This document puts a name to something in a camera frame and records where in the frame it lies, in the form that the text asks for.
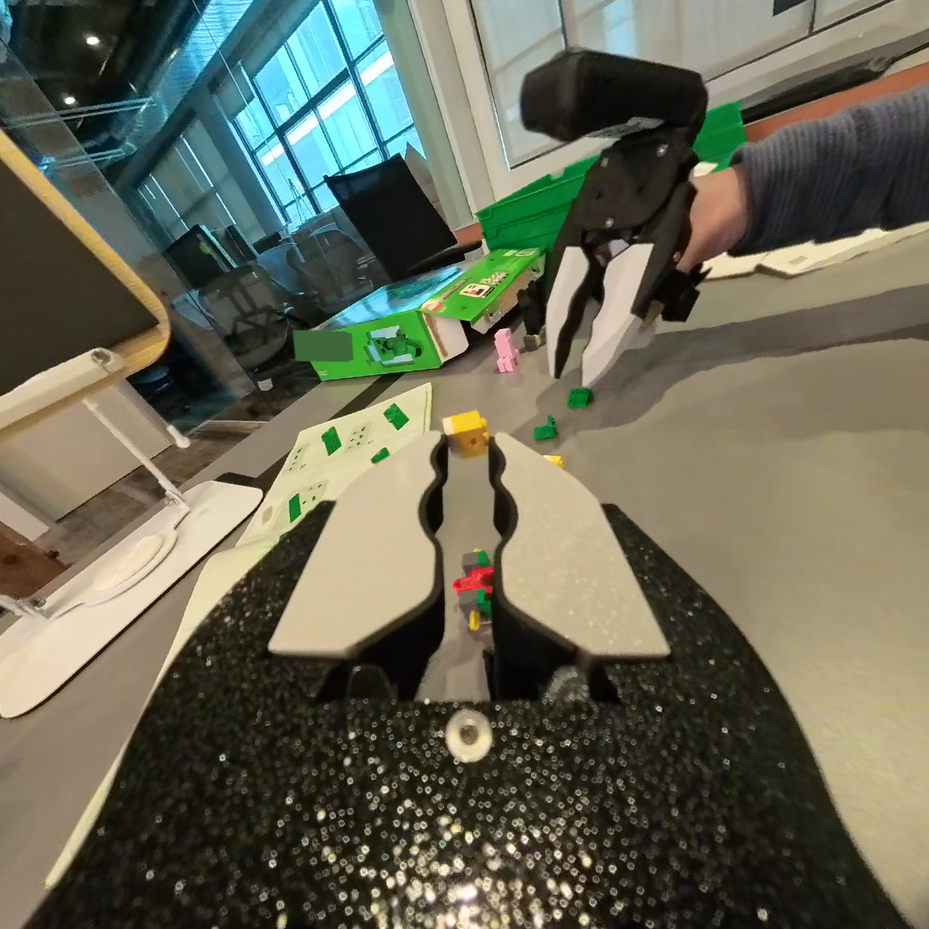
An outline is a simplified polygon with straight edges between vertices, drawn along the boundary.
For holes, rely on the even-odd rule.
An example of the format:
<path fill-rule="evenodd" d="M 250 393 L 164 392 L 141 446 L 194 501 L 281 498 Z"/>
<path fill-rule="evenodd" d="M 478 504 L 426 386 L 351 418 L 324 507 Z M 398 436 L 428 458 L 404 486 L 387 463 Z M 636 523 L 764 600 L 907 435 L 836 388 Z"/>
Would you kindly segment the black office chair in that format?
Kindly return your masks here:
<path fill-rule="evenodd" d="M 482 248 L 458 241 L 399 155 L 324 182 L 391 283 L 450 267 Z"/>

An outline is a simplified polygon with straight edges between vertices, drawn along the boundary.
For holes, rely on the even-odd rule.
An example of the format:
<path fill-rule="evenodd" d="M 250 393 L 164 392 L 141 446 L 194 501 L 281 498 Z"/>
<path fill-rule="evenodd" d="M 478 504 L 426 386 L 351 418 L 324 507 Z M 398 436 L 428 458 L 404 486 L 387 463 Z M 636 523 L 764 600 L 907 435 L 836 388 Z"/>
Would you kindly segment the white framed window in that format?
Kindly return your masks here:
<path fill-rule="evenodd" d="M 559 142 L 525 128 L 526 74 L 557 53 L 588 48 L 691 69 L 712 81 L 874 10 L 927 25 L 927 2 L 490 1 L 468 2 L 508 171 Z"/>

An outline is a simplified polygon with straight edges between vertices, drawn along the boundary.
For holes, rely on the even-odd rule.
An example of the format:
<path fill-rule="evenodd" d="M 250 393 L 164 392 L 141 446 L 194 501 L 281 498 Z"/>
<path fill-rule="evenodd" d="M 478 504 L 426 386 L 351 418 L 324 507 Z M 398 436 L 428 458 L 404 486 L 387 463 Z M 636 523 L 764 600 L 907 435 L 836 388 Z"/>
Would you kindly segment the green plastic crate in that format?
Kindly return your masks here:
<path fill-rule="evenodd" d="M 699 159 L 695 176 L 728 167 L 746 140 L 737 101 L 709 110 L 695 141 Z M 597 155 L 574 162 L 479 210 L 477 218 L 488 250 L 551 250 L 586 174 L 597 162 Z"/>

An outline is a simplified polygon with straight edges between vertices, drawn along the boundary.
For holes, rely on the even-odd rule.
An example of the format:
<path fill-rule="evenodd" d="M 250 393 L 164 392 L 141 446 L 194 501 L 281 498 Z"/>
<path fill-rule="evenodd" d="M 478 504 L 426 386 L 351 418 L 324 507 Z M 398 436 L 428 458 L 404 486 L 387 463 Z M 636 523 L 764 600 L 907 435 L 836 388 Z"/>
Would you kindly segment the person's right forearm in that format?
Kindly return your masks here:
<path fill-rule="evenodd" d="M 796 122 L 737 150 L 747 201 L 734 255 L 928 218 L 928 88 Z"/>

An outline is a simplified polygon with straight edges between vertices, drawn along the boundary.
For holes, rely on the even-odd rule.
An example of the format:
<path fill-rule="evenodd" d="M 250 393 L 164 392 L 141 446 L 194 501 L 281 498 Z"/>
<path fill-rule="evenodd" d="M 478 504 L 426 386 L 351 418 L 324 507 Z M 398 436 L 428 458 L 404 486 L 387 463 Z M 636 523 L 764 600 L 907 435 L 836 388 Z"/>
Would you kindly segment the wooden white book stand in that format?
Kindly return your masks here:
<path fill-rule="evenodd" d="M 17 616 L 2 634 L 1 710 L 28 714 L 60 691 L 221 541 L 263 498 L 249 479 L 209 480 L 183 492 L 100 410 L 95 395 L 154 364 L 171 326 L 164 303 L 5 133 L 1 160 L 138 297 L 155 326 L 94 349 L 2 393 L 2 438 L 81 401 L 165 494 L 161 509 L 42 603 L 2 596 Z"/>

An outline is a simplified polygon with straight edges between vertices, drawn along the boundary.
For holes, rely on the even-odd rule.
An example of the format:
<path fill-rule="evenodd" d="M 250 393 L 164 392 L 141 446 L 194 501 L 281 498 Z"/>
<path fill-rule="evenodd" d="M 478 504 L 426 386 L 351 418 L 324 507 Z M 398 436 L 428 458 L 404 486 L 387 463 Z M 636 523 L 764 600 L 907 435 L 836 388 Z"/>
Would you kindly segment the red green brick assembly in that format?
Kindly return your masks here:
<path fill-rule="evenodd" d="M 458 609 L 471 633 L 490 626 L 494 612 L 494 564 L 483 549 L 462 558 L 462 575 L 452 584 Z"/>

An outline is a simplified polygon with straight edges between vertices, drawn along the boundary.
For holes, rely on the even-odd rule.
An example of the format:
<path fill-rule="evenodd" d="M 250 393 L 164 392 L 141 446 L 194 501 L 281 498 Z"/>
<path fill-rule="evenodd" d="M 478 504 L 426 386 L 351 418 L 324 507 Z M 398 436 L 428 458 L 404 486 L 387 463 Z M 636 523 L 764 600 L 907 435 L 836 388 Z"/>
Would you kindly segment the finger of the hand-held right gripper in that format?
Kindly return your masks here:
<path fill-rule="evenodd" d="M 633 312 L 654 246 L 629 245 L 610 258 L 603 279 L 603 300 L 582 354 L 581 387 L 592 389 L 630 348 L 643 319 Z"/>
<path fill-rule="evenodd" d="M 603 266 L 581 246 L 567 246 L 562 254 L 545 306 L 548 370 L 561 378 L 572 340 L 584 317 L 588 301 L 599 295 Z"/>

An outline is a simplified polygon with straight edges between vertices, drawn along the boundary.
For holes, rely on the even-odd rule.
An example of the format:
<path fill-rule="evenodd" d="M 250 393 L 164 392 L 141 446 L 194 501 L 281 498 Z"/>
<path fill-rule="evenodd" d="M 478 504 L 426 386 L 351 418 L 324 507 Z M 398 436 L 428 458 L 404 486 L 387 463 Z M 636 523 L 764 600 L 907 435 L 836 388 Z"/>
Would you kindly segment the yellow tan toy brick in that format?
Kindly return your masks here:
<path fill-rule="evenodd" d="M 487 420 L 478 410 L 443 418 L 442 430 L 452 451 L 462 460 L 487 454 L 490 443 Z"/>

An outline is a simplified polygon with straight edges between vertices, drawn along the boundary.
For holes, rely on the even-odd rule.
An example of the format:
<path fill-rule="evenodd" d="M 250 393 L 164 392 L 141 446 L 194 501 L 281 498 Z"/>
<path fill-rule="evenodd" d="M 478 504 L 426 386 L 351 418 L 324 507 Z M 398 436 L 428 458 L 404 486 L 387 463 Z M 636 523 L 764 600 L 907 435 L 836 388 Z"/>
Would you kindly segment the green toy brick box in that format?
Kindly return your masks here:
<path fill-rule="evenodd" d="M 294 331 L 296 360 L 321 381 L 439 369 L 516 308 L 543 268 L 539 249 L 501 249 L 386 285 Z"/>

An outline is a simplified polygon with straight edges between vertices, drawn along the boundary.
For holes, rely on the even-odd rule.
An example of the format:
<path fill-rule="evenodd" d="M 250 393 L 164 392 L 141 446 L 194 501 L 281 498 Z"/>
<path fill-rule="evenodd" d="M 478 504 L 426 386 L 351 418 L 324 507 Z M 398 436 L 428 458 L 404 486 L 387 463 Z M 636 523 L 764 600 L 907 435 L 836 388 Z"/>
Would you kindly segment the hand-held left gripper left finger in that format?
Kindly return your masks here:
<path fill-rule="evenodd" d="M 446 437 L 428 431 L 354 480 L 308 556 L 271 654 L 385 673 L 413 699 L 445 630 Z"/>

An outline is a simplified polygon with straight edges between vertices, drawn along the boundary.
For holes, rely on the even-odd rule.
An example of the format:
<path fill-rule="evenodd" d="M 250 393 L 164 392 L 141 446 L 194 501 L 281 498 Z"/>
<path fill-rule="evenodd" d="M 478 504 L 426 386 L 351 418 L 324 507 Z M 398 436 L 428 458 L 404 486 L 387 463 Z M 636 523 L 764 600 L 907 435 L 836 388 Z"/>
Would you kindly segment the black framed window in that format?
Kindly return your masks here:
<path fill-rule="evenodd" d="M 292 230 L 335 206 L 327 177 L 423 153 L 375 2 L 194 8 L 121 177 L 169 239 Z"/>

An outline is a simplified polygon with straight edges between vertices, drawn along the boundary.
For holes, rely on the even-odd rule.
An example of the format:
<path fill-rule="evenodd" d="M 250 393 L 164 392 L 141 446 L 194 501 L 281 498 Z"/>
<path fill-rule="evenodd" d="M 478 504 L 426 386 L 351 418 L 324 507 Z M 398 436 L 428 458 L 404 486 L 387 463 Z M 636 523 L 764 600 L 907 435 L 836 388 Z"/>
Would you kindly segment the white flat cartons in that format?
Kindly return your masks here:
<path fill-rule="evenodd" d="M 806 242 L 769 253 L 733 257 L 720 255 L 705 266 L 708 280 L 767 273 L 794 278 L 876 252 L 913 237 L 927 235 L 928 224 L 913 224 L 894 230 L 868 229 L 857 236 L 830 242 Z"/>

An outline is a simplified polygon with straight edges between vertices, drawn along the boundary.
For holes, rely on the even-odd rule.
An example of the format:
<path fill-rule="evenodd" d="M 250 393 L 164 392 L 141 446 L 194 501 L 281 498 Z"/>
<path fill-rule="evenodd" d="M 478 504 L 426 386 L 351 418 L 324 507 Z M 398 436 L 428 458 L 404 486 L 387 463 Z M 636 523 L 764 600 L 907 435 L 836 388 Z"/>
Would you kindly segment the row of grey office chairs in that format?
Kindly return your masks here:
<path fill-rule="evenodd" d="M 293 335 L 323 323 L 316 296 L 289 271 L 269 270 L 254 258 L 234 264 L 215 236 L 195 225 L 161 250 L 184 286 L 172 307 L 215 334 L 249 375 L 258 377 L 295 359 Z"/>

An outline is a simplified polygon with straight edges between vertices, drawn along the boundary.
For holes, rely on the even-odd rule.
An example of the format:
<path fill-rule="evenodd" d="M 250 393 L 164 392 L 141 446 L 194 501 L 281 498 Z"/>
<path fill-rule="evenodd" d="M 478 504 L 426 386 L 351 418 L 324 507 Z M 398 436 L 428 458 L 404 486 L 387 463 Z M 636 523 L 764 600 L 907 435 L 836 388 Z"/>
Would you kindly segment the grey desk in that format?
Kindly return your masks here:
<path fill-rule="evenodd" d="M 577 371 L 475 346 L 433 428 L 479 410 L 566 469 L 726 610 L 792 704 L 847 830 L 927 927 L 927 236 L 791 280 L 703 285 L 566 407 Z M 37 710 L 2 719 L 2 927 L 21 927 L 132 733 L 203 566 Z"/>

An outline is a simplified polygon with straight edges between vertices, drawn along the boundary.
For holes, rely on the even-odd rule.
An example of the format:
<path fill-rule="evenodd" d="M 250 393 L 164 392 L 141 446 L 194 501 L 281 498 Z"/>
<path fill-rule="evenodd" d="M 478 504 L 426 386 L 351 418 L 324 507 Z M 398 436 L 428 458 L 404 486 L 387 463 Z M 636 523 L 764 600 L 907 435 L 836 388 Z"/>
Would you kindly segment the green instruction booklet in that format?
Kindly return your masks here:
<path fill-rule="evenodd" d="M 361 474 L 429 430 L 432 400 L 433 386 L 426 382 L 298 434 L 242 537 L 204 565 L 153 689 L 207 615 L 286 533 L 321 502 L 335 501 Z"/>

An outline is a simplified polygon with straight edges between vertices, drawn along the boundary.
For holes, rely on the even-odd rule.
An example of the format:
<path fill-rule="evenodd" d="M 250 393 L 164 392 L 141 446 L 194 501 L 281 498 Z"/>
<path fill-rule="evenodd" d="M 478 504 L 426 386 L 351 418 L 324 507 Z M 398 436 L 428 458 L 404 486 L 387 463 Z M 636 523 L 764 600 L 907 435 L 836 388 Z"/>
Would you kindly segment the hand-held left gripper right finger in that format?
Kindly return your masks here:
<path fill-rule="evenodd" d="M 582 678 L 671 655 L 595 494 L 506 433 L 493 437 L 494 687 L 540 699 L 563 668 Z"/>

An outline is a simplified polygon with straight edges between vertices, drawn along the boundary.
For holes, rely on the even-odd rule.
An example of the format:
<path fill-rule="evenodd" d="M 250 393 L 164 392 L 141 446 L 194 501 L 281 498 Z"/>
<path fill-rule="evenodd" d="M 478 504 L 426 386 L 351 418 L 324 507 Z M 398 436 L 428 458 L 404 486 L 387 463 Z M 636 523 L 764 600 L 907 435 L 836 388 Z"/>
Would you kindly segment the person's right hand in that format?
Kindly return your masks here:
<path fill-rule="evenodd" d="M 741 241 L 748 223 L 746 185 L 740 165 L 696 178 L 693 185 L 689 243 L 677 263 L 682 273 L 690 273 L 727 253 Z"/>

